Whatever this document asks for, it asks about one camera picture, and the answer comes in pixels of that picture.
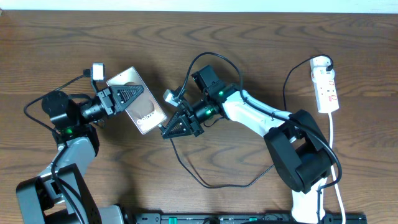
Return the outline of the Galaxy S25 Ultra smartphone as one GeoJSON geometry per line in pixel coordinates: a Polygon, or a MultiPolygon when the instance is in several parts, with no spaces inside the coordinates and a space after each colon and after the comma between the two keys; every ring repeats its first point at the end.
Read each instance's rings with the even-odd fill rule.
{"type": "Polygon", "coordinates": [[[166,114],[134,67],[117,74],[106,83],[108,86],[143,86],[144,91],[126,109],[126,113],[142,134],[147,134],[167,119],[166,114]]]}

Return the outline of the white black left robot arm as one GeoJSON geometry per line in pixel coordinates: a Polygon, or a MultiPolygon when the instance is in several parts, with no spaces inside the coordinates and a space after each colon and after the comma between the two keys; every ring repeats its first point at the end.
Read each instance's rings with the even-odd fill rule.
{"type": "Polygon", "coordinates": [[[56,89],[41,97],[55,125],[57,155],[38,176],[21,182],[16,196],[24,223],[135,223],[123,206],[98,207],[83,179],[98,155],[94,127],[126,110],[144,92],[142,85],[109,86],[95,97],[56,89]]]}

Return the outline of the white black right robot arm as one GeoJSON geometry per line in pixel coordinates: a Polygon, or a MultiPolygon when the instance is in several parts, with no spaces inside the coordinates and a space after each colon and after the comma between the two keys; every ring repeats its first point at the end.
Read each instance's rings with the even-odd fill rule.
{"type": "Polygon", "coordinates": [[[241,85],[220,80],[210,65],[192,74],[203,98],[190,104],[184,89],[166,90],[164,100],[177,108],[161,127],[164,139],[199,136],[205,121],[214,115],[243,124],[263,137],[273,165],[292,190],[292,218],[300,223],[321,223],[323,190],[338,158],[315,120],[305,110],[277,110],[253,98],[241,85]]]}

